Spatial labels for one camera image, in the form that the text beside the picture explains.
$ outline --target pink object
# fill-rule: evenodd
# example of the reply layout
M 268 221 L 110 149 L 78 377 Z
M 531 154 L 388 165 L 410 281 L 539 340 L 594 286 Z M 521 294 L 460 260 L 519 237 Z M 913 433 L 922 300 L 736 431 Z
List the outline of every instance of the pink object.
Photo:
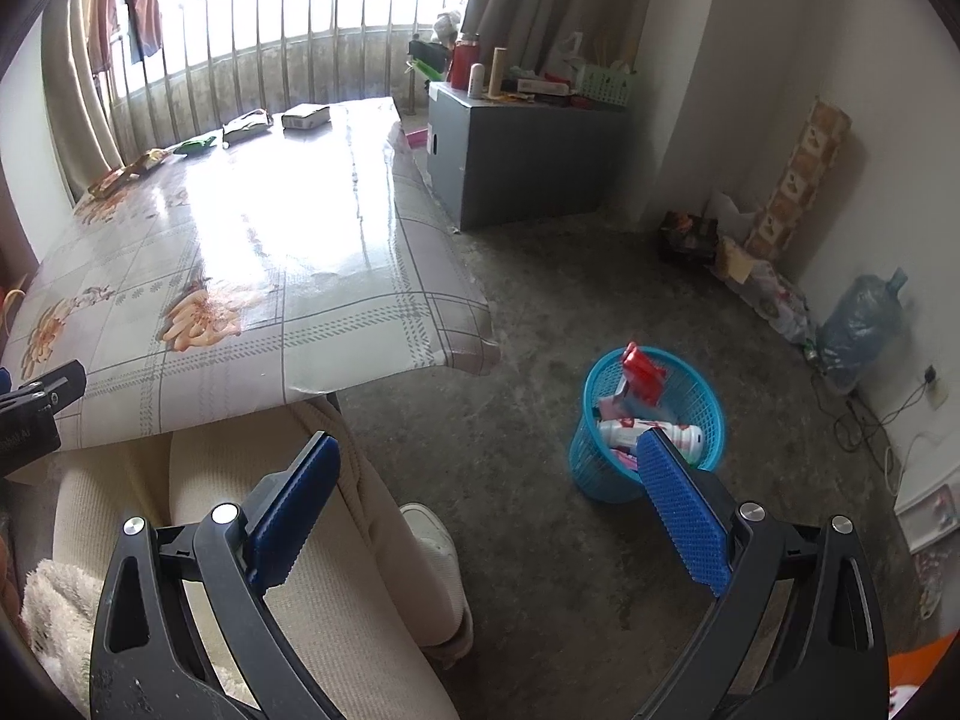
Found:
M 426 146 L 426 130 L 416 129 L 413 132 L 407 133 L 407 146 L 410 146 L 410 148 Z
M 609 419 L 625 419 L 633 416 L 624 402 L 622 392 L 613 395 L 604 395 L 597 400 L 597 412 L 600 415 L 600 421 L 606 422 Z
M 619 449 L 611 449 L 610 452 L 611 455 L 616 458 L 616 461 L 621 464 L 621 466 L 630 471 L 637 470 L 637 458 L 632 455 L 628 455 L 626 452 L 621 452 Z

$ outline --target red package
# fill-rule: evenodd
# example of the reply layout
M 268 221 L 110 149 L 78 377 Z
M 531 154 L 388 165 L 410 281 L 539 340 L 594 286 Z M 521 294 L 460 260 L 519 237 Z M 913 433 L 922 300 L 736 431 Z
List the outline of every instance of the red package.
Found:
M 620 362 L 623 365 L 623 377 L 630 386 L 630 394 L 648 406 L 658 404 L 664 394 L 666 368 L 654 365 L 634 341 L 630 341 L 623 350 Z

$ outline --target plastic bag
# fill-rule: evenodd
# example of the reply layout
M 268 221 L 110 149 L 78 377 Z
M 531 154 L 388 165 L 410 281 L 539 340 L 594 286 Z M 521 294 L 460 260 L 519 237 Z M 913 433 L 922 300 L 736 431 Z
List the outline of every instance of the plastic bag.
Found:
M 905 283 L 900 268 L 890 281 L 858 276 L 818 331 L 824 376 L 841 394 L 850 392 L 887 343 L 904 331 L 904 308 L 896 293 Z
M 456 8 L 442 10 L 437 14 L 437 20 L 433 23 L 433 34 L 430 36 L 431 43 L 440 43 L 449 49 L 457 42 L 457 30 L 460 28 L 460 11 Z
M 803 346 L 813 340 L 816 328 L 803 292 L 766 260 L 755 259 L 723 238 L 714 272 L 787 341 Z

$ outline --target gray cabinet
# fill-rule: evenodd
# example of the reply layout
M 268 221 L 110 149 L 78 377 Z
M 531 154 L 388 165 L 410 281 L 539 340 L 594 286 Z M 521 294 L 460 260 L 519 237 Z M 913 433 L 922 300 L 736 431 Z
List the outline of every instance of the gray cabinet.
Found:
M 621 166 L 627 122 L 624 111 L 470 100 L 431 83 L 433 191 L 464 230 L 595 211 Z

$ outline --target plastic basket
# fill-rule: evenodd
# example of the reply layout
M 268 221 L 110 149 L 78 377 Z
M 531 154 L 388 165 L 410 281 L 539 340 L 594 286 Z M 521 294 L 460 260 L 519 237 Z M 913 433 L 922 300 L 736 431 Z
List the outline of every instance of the plastic basket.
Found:
M 704 451 L 697 467 L 713 471 L 720 464 L 727 429 L 720 402 L 699 375 L 679 357 L 651 346 L 642 346 L 657 365 L 667 370 L 661 405 L 677 415 L 677 421 L 698 425 L 704 432 Z M 644 495 L 640 476 L 614 459 L 601 440 L 593 418 L 593 407 L 604 395 L 612 395 L 620 383 L 623 349 L 605 355 L 587 376 L 584 384 L 580 424 L 570 442 L 569 463 L 573 481 L 584 495 L 605 503 L 626 503 Z
M 634 76 L 599 65 L 583 65 L 577 71 L 574 88 L 578 95 L 589 100 L 626 106 L 634 88 Z

